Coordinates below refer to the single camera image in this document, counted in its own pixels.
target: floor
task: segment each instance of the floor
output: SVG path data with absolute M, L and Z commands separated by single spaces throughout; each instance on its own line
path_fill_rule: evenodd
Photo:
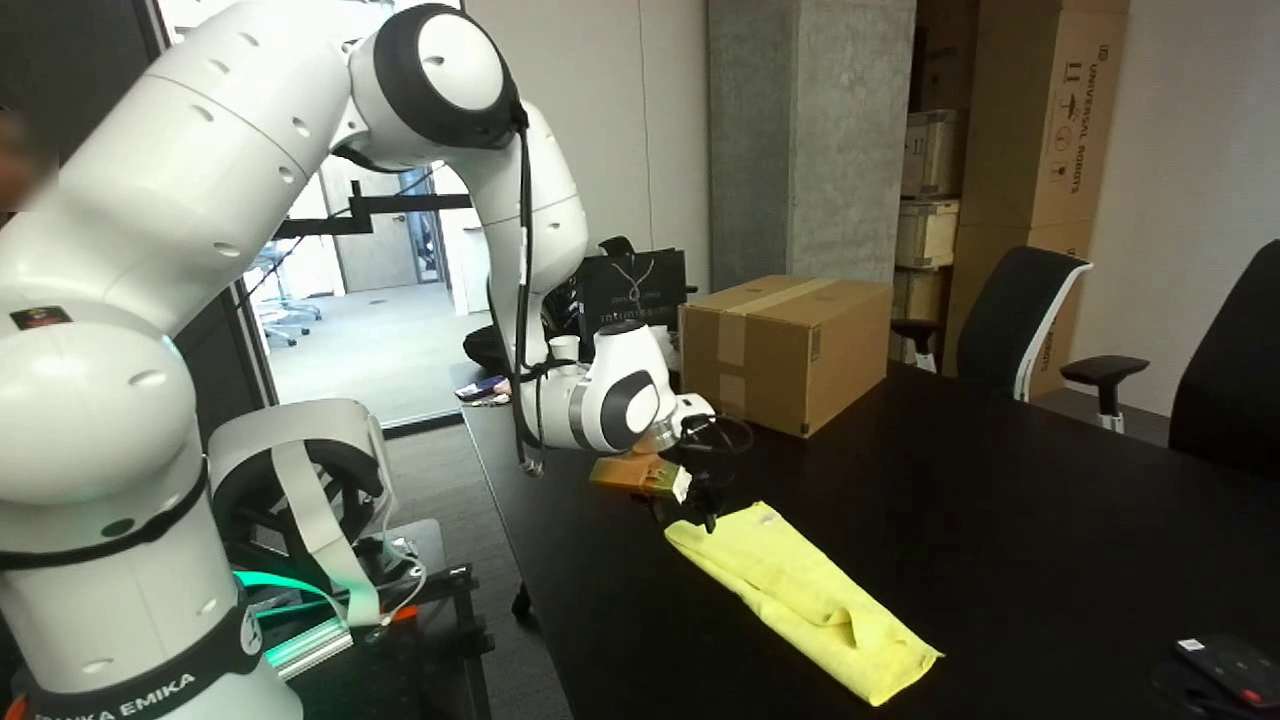
M 456 423 L 453 382 L 456 366 L 467 363 L 459 341 L 478 326 L 483 315 L 453 315 L 444 283 L 314 304 L 323 318 L 310 337 L 266 353 L 280 397 L 355 397 L 383 420 L 399 494 L 394 521 L 438 521 L 449 559 L 471 564 L 478 581 L 476 610 L 495 638 L 483 654 L 492 714 L 572 714 L 541 634 L 511 620 L 519 571 L 478 472 L 483 449 L 471 449 L 467 427 Z M 1095 407 L 1091 397 L 1072 388 L 1040 397 L 1034 404 L 1085 423 L 1091 423 Z M 1162 444 L 1162 432 L 1169 423 L 1158 416 L 1128 413 L 1128 436 Z

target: yellow cloth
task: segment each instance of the yellow cloth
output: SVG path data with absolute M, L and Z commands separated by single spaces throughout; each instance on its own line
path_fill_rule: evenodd
M 720 514 L 717 531 L 680 521 L 663 536 L 870 708 L 939 654 L 768 504 Z

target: table surface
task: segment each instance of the table surface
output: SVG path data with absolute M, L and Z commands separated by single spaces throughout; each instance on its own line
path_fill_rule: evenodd
M 579 452 L 519 472 L 511 416 L 467 413 L 572 713 L 1157 714 L 1196 630 L 1280 649 L 1280 485 L 898 372 L 816 440 L 720 457 L 724 506 L 768 501 L 943 658 L 866 708 L 592 488 Z

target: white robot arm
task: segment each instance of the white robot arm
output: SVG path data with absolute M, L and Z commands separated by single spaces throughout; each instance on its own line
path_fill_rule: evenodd
M 544 363 L 537 307 L 589 229 L 492 39 L 412 7 L 347 57 L 345 29 L 323 0 L 206 19 L 0 231 L 0 608 L 41 682 L 35 714 L 299 714 L 254 663 L 167 337 L 252 265 L 335 137 L 377 168 L 449 159 L 465 176 L 505 342 L 531 374 L 531 440 L 616 452 L 713 420 L 667 388 L 647 332 L 601 341 L 592 366 Z

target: chair backrest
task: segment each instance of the chair backrest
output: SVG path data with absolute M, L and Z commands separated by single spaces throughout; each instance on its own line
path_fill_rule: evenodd
M 1280 475 L 1280 240 L 1249 259 L 1187 359 L 1169 449 Z
M 1088 269 L 1045 249 L 1002 253 L 961 326 L 957 374 L 1026 399 L 1049 326 Z

